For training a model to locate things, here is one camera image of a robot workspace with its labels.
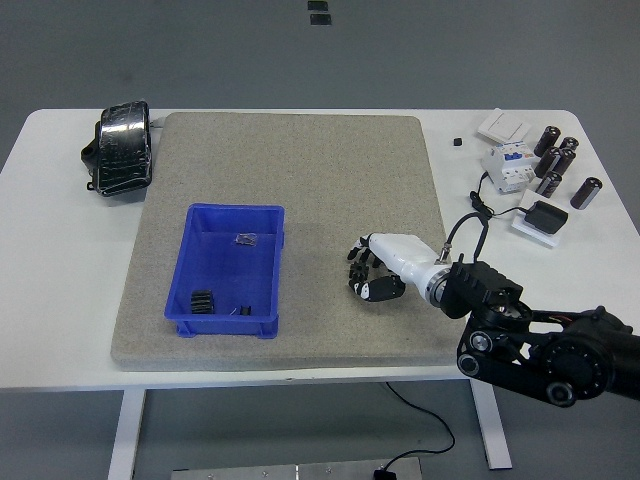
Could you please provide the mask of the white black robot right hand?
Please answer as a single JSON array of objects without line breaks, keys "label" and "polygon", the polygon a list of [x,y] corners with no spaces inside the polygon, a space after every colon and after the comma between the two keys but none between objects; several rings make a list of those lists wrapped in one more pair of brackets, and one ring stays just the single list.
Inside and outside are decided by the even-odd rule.
[{"label": "white black robot right hand", "polygon": [[372,233],[360,237],[347,260],[351,262],[349,287],[367,302],[397,299],[407,286],[415,286],[423,300],[440,306],[449,268],[415,235]]}]

